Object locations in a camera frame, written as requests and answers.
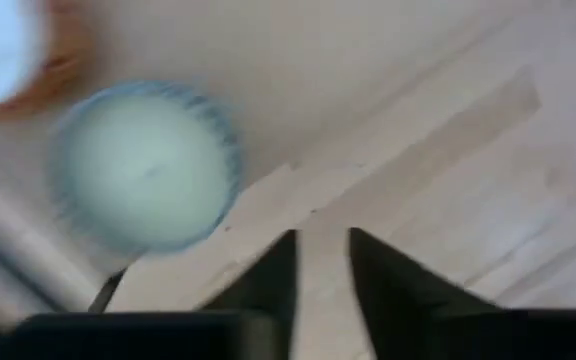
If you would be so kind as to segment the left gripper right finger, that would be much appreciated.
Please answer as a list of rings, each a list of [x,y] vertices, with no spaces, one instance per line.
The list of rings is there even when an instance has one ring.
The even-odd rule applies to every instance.
[[[348,257],[377,360],[423,360],[434,321],[499,310],[364,229],[349,230]]]

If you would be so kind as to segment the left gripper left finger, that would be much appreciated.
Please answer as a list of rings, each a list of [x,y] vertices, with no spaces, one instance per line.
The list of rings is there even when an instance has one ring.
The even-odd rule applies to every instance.
[[[268,339],[269,360],[291,360],[299,283],[298,232],[283,232],[236,279],[199,308],[203,311],[242,312],[248,320],[262,320],[268,335],[257,328],[250,337],[253,348]]]

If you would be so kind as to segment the wooden shelf with black legs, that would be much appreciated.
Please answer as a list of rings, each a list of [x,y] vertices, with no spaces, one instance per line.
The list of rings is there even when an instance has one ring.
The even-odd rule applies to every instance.
[[[114,312],[182,310],[231,282],[285,229],[304,240],[312,317],[350,312],[344,232],[401,232],[436,269],[497,296],[528,271],[533,209],[498,142],[540,107],[526,63],[549,0],[78,0],[95,68],[77,94],[182,80],[224,100],[246,156],[244,191],[207,241],[140,258],[101,245],[48,196],[42,165],[65,102],[0,120],[0,243],[40,261],[89,306],[126,270]]]

